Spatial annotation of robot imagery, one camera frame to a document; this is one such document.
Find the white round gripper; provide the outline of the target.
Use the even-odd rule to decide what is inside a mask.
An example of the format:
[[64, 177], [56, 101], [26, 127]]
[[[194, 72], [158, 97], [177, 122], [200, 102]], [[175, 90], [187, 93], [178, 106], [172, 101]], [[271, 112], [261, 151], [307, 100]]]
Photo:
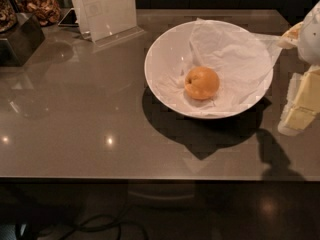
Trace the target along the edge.
[[[303, 22], [295, 24], [280, 37], [277, 45], [283, 49], [297, 46], [301, 59], [311, 65], [320, 65], [320, 1]], [[294, 73], [286, 100], [278, 131], [296, 136], [320, 114], [320, 67], [311, 66], [304, 74]]]

